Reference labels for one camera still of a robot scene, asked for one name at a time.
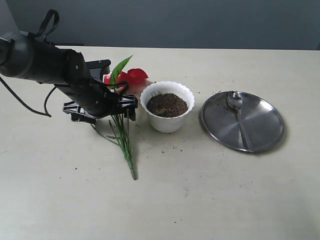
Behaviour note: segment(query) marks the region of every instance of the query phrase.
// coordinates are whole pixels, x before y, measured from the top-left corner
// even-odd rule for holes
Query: spoon
[[[249,152],[252,153],[253,152],[252,143],[248,137],[248,134],[246,133],[246,130],[244,128],[244,124],[241,119],[240,109],[243,104],[243,100],[242,100],[241,96],[239,96],[237,91],[229,91],[227,101],[228,101],[229,106],[236,110],[236,113],[237,113],[236,118],[239,122],[242,141],[244,143],[244,146],[249,150]]]

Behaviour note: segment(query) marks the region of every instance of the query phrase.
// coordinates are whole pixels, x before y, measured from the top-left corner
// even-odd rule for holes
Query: white table
[[[111,59],[151,81],[176,81],[195,109],[173,134],[132,123],[139,179],[121,150],[62,112],[32,114],[0,87],[1,240],[320,239],[320,51],[74,47],[86,61]],[[52,86],[7,79],[42,109]],[[286,139],[244,154],[204,133],[198,112],[212,94],[238,90],[274,105]],[[108,118],[99,127],[108,132]]]

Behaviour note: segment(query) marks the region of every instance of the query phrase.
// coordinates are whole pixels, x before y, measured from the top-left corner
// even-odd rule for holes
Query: white pot
[[[188,110],[184,114],[176,117],[161,117],[154,115],[147,109],[147,104],[152,97],[159,93],[177,95],[186,102]],[[140,102],[148,114],[148,120],[152,127],[161,133],[169,134],[177,131],[185,123],[187,114],[195,105],[195,97],[189,88],[180,83],[173,81],[159,81],[147,86],[143,90]]]

